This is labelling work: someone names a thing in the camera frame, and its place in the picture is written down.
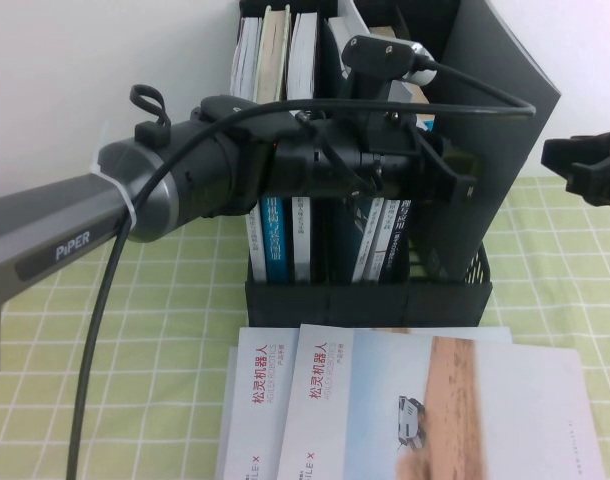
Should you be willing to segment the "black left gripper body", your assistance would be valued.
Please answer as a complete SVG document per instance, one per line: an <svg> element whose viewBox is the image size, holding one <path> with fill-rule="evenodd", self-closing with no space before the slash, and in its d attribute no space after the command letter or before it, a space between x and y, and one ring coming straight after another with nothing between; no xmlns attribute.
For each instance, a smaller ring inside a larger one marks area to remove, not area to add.
<svg viewBox="0 0 610 480"><path fill-rule="evenodd" d="M312 120L275 113L272 194L418 200L424 160L416 114L370 112Z"/></svg>

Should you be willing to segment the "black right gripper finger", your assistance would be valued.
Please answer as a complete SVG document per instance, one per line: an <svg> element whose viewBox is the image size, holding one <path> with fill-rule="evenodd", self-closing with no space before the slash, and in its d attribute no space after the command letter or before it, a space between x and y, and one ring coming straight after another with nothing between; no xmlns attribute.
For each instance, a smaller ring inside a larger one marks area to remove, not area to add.
<svg viewBox="0 0 610 480"><path fill-rule="evenodd" d="M610 155L595 163L573 163L567 175L566 191L592 206L609 206Z"/></svg>
<svg viewBox="0 0 610 480"><path fill-rule="evenodd" d="M565 177L571 165L595 165L610 156L610 132L598 135L576 135L570 138L546 140L541 164Z"/></svg>

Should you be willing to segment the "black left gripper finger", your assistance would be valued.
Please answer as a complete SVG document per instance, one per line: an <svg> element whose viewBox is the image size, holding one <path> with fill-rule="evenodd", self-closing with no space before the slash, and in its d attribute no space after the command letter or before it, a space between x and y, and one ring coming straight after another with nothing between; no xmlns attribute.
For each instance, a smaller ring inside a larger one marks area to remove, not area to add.
<svg viewBox="0 0 610 480"><path fill-rule="evenodd" d="M478 157L460 148L448 148L445 162L458 177L457 190L462 200L470 201L478 179Z"/></svg>
<svg viewBox="0 0 610 480"><path fill-rule="evenodd" d="M426 131L412 130L411 198L421 203L450 204L458 184L457 175L426 139Z"/></svg>

